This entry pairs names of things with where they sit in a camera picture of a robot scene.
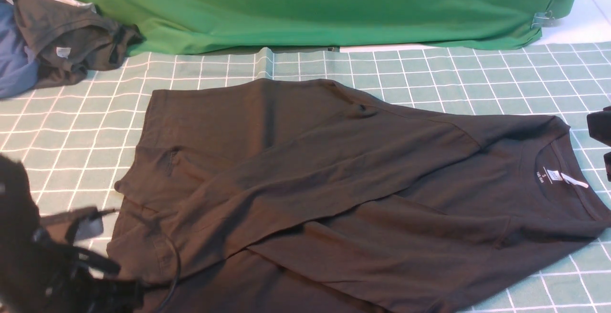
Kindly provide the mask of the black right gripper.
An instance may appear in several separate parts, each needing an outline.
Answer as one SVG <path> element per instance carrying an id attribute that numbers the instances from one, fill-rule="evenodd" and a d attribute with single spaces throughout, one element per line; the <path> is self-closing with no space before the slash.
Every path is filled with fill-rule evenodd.
<path id="1" fill-rule="evenodd" d="M 611 107 L 587 115 L 587 126 L 591 138 L 611 147 Z"/>

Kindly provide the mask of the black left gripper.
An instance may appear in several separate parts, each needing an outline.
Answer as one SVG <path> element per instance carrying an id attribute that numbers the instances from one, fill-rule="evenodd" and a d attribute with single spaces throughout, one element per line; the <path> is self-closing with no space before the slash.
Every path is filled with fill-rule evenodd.
<path id="1" fill-rule="evenodd" d="M 31 313 L 133 313 L 144 290 L 135 280 L 95 278 L 90 269 L 116 275 L 120 266 L 100 254 L 53 241 L 32 242 L 35 269 Z"/>

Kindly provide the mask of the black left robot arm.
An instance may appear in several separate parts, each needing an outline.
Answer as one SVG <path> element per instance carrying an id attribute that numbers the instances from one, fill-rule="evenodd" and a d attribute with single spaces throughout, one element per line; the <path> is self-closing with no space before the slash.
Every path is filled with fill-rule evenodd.
<path id="1" fill-rule="evenodd" d="M 111 209 L 41 217 L 20 162 L 1 157 L 1 304 L 10 313 L 133 313 L 137 281 L 116 280 L 120 265 L 75 245 L 103 232 Z"/>

